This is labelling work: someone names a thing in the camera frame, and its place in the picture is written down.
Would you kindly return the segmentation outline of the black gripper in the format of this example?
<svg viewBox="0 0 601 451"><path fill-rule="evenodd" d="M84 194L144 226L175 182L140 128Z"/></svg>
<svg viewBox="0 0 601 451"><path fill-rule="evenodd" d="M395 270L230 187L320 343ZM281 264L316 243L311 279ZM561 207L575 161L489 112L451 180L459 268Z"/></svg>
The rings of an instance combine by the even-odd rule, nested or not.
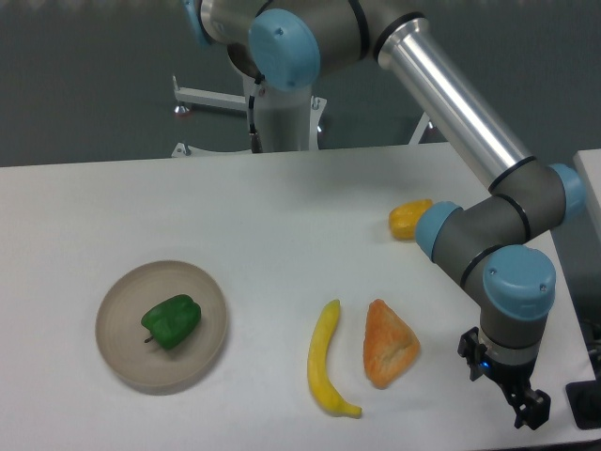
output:
<svg viewBox="0 0 601 451"><path fill-rule="evenodd" d="M459 339L457 353L470 368L470 379L486 376L503 391L516 414L515 428L537 430L549 419L551 398L531 386L536 357L529 350L497 345L474 327Z"/></svg>

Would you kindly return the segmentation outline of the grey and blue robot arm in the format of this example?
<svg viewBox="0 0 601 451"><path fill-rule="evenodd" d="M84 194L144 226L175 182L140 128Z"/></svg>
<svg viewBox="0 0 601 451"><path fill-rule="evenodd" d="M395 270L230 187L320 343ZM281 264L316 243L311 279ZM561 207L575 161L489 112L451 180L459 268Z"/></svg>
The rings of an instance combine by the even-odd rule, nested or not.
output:
<svg viewBox="0 0 601 451"><path fill-rule="evenodd" d="M245 113L254 153L306 150L309 95L323 74L373 57L392 72L489 191L462 209L439 202L418 221L424 253L481 309L459 340L473 379L503 392L516 426L539 428L551 400L530 378L555 299L550 259L531 239L575 215L577 172L543 165L470 86L408 1L187 1L195 40L226 46L251 79Z"/></svg>

